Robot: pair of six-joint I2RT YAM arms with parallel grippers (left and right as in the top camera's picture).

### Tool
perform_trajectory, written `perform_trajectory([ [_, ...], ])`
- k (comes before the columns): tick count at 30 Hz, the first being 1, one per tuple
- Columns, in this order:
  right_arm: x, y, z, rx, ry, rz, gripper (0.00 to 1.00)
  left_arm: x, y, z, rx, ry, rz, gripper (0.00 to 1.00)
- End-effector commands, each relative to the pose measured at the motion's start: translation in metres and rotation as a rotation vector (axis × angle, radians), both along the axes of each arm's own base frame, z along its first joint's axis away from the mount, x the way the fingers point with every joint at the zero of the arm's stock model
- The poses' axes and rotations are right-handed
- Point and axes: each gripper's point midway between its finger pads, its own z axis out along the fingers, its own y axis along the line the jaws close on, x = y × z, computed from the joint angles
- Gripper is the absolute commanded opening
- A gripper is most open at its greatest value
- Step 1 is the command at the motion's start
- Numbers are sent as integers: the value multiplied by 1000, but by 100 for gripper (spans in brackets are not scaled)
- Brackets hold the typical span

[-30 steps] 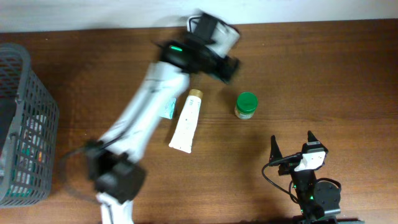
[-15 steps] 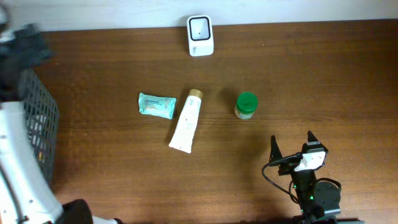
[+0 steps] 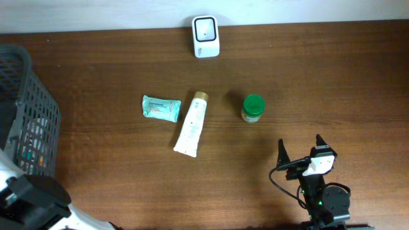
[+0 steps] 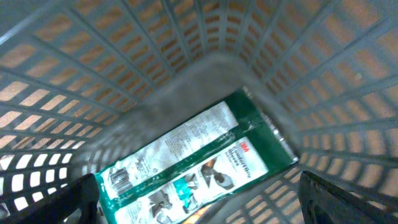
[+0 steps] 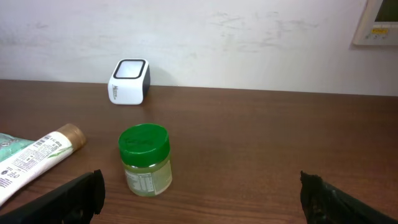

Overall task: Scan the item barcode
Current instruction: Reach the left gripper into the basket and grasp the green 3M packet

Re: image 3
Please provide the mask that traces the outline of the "green lid glass jar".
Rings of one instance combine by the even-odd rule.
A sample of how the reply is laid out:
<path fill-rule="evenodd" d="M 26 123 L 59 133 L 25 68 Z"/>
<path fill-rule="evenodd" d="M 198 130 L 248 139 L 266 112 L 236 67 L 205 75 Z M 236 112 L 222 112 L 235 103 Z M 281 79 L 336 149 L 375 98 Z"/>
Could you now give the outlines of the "green lid glass jar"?
<path fill-rule="evenodd" d="M 245 122 L 255 123 L 259 121 L 264 111 L 264 99 L 259 95 L 249 95 L 243 101 L 241 116 Z"/>

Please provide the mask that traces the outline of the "white tube gold cap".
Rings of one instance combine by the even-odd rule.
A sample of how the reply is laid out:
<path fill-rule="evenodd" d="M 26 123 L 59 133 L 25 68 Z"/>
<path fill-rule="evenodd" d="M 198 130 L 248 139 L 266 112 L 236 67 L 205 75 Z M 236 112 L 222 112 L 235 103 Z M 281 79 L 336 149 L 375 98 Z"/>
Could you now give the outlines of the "white tube gold cap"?
<path fill-rule="evenodd" d="M 173 148 L 175 152 L 197 157 L 197 149 L 206 114 L 208 95 L 197 91 L 185 116 L 179 138 Z"/>

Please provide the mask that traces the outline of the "teal wet wipes pack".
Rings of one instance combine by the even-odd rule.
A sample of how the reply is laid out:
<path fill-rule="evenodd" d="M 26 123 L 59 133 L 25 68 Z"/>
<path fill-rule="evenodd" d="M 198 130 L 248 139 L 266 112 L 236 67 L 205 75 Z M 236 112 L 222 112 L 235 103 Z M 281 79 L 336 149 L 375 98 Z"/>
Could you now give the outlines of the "teal wet wipes pack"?
<path fill-rule="evenodd" d="M 143 115 L 176 123 L 180 113 L 181 101 L 153 98 L 144 95 L 142 101 Z"/>

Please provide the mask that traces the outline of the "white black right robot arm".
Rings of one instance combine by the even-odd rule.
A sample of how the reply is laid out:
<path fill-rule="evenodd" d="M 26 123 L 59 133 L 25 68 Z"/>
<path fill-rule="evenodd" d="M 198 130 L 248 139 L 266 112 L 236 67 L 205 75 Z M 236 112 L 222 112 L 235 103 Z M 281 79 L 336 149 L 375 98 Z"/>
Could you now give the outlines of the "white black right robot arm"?
<path fill-rule="evenodd" d="M 310 220 L 300 225 L 301 229 L 346 229 L 350 219 L 351 190 L 340 183 L 325 183 L 324 175 L 334 168 L 337 153 L 316 135 L 316 145 L 308 156 L 291 161 L 284 142 L 278 140 L 277 165 L 272 172 L 286 171 L 286 179 L 298 180 L 297 194 L 279 190 L 297 200 L 307 210 Z"/>

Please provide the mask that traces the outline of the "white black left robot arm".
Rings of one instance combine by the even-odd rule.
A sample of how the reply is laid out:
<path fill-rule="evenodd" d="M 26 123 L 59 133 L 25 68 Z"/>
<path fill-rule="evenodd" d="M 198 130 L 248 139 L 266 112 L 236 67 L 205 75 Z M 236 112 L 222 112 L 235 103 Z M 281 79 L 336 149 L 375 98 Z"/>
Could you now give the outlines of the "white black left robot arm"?
<path fill-rule="evenodd" d="M 72 205 L 68 192 L 50 176 L 30 175 L 1 153 L 1 230 L 115 230 Z"/>

